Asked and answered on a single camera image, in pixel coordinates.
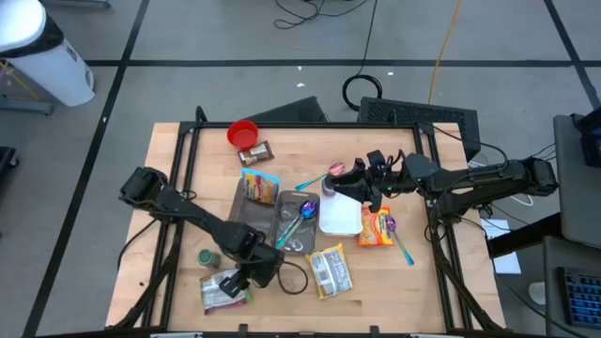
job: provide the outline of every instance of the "orange snack bag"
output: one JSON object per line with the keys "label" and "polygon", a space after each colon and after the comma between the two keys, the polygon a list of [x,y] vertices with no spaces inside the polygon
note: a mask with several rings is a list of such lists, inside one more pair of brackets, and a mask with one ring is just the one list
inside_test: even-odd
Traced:
{"label": "orange snack bag", "polygon": [[372,213],[368,207],[362,208],[363,231],[359,234],[359,246],[393,246],[394,241],[388,233],[387,216],[390,207],[381,207]]}

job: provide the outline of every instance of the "yellow cable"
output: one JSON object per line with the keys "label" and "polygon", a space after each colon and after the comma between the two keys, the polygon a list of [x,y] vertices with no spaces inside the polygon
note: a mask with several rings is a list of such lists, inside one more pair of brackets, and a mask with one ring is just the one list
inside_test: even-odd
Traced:
{"label": "yellow cable", "polygon": [[430,93],[428,94],[428,104],[432,102],[432,92],[434,91],[434,85],[436,84],[436,73],[439,71],[440,60],[442,55],[444,54],[444,49],[447,47],[447,41],[449,41],[449,37],[451,36],[451,32],[453,32],[453,27],[455,26],[455,21],[457,21],[457,16],[459,16],[459,9],[461,8],[461,1],[457,0],[457,5],[455,6],[455,14],[453,14],[453,19],[451,20],[451,25],[449,25],[449,30],[447,31],[447,36],[444,38],[444,42],[442,42],[442,48],[440,48],[439,58],[436,60],[436,66],[434,66],[434,70],[432,71],[432,81],[430,82]]}
{"label": "yellow cable", "polygon": [[23,88],[25,88],[25,90],[27,90],[29,92],[29,94],[31,94],[31,96],[34,98],[34,100],[39,100],[38,95],[36,95],[36,93],[33,90],[31,90],[31,88],[29,86],[27,86],[27,84],[25,84],[23,81],[21,81],[21,79],[17,75],[13,74],[12,71],[10,71],[4,63],[0,62],[0,67],[2,67],[2,69],[4,70],[4,72],[6,74],[8,74],[9,76],[11,76],[15,80],[17,80],[19,85],[21,85]]}

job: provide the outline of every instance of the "green can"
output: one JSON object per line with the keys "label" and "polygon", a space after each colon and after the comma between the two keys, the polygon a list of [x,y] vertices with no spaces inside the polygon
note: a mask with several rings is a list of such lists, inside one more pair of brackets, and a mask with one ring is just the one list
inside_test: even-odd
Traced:
{"label": "green can", "polygon": [[211,269],[218,269],[222,261],[218,253],[214,253],[209,249],[201,250],[198,256],[196,256],[196,260],[201,266]]}

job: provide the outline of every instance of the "table leg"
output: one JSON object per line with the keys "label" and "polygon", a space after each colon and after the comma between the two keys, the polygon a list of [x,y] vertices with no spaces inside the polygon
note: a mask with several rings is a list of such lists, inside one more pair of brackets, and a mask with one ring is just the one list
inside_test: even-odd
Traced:
{"label": "table leg", "polygon": [[544,236],[562,237],[562,217],[559,212],[488,242],[492,257],[510,254],[543,241]]}

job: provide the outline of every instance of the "snack bag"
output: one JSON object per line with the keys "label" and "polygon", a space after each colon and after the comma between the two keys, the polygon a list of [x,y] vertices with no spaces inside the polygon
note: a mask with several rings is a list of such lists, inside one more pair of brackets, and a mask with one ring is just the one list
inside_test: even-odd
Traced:
{"label": "snack bag", "polygon": [[275,204],[280,187],[280,178],[243,168],[244,197],[256,202]]}
{"label": "snack bag", "polygon": [[389,207],[381,207],[375,213],[371,213],[368,207],[362,208],[363,231],[359,234],[359,246],[394,245],[387,227],[387,216],[390,214],[391,209]]}
{"label": "snack bag", "polygon": [[200,298],[203,302],[205,315],[217,309],[240,306],[251,301],[249,289],[242,290],[234,298],[231,298],[219,288],[219,283],[223,279],[232,277],[237,271],[237,269],[227,269],[200,279]]}
{"label": "snack bag", "polygon": [[336,296],[353,287],[342,244],[308,254],[306,257],[316,276],[317,294],[320,300]]}
{"label": "snack bag", "polygon": [[271,152],[270,143],[267,141],[261,142],[257,146],[253,146],[248,150],[242,150],[238,152],[240,163],[242,166],[249,166],[253,163],[260,161],[272,160],[274,158]]}

